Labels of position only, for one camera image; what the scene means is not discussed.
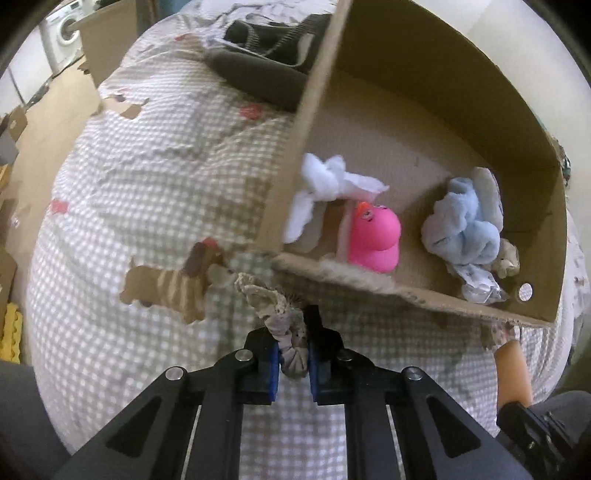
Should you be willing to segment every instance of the wooden floor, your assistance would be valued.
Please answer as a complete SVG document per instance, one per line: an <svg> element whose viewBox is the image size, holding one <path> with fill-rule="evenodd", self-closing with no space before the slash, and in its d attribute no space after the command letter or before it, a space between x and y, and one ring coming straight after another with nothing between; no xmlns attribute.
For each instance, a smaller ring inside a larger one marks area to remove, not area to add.
<svg viewBox="0 0 591 480"><path fill-rule="evenodd" d="M28 270L53 181L99 103L92 78L77 69L81 62L53 79L49 91L27 111L28 125L17 142L19 154L0 210L0 241L18 265L11 301L24 313L25 331Z"/></svg>

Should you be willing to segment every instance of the washing machine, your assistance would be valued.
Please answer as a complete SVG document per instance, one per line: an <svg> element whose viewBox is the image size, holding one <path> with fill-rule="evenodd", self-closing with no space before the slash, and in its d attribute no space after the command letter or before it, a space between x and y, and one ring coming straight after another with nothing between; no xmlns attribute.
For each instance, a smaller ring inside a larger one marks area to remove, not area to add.
<svg viewBox="0 0 591 480"><path fill-rule="evenodd" d="M84 15L82 1L77 0L53 11L39 25L43 46L54 76L60 74L83 54L80 32L72 29L72 26Z"/></svg>

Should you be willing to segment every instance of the checkered bedsheet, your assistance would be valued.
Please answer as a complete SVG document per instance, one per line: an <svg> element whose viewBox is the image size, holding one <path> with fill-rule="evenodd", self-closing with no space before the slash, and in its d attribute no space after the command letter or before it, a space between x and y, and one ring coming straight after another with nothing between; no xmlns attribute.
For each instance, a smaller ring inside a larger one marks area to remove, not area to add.
<svg viewBox="0 0 591 480"><path fill-rule="evenodd" d="M292 117L227 86L202 63L204 44L234 18L298 21L322 10L319 1L270 2L208 17L192 2L147 31L100 87L103 98L149 101L135 119L104 110L88 120L56 178L53 199L67 207L46 215L27 296L39 389L69 451L166 368L209 367L260 326L231 286L212 287L206 320L189 326L163 307L119 301L132 257L177 270L207 236L234 252L231 268L316 296L326 325L348 347L381 367L423 368L496 432L495 363L480 325L393 312L296 277L273 279L269 259L246 251ZM563 321L561 310L559 320L523 335L538 398L549 394L544 371L564 367L563 327L572 319ZM245 409L242 479L342 479L345 451L343 408L315 406L307 379L282 375L274 405Z"/></svg>

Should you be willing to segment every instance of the triangular cutout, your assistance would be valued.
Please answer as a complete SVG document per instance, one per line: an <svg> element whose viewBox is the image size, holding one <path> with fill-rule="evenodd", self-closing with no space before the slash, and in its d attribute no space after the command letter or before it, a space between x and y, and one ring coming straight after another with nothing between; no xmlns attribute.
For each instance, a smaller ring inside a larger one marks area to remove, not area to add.
<svg viewBox="0 0 591 480"><path fill-rule="evenodd" d="M139 457L144 450L144 444L148 439L148 433L152 428L161 403L162 399L160 397L150 400L107 442L107 448L123 453L128 457Z"/></svg>
<svg viewBox="0 0 591 480"><path fill-rule="evenodd" d="M449 458L476 450L480 440L435 397L427 399L427 405L437 426L443 449Z"/></svg>

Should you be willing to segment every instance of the beige scrunchie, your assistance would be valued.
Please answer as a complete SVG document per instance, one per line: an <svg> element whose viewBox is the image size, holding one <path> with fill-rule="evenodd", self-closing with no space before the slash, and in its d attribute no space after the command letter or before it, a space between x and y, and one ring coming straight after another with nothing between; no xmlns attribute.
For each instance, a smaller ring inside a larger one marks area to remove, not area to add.
<svg viewBox="0 0 591 480"><path fill-rule="evenodd" d="M277 340L284 361L282 372L291 378L305 377L308 342L303 312L254 275L239 273L234 285Z"/></svg>

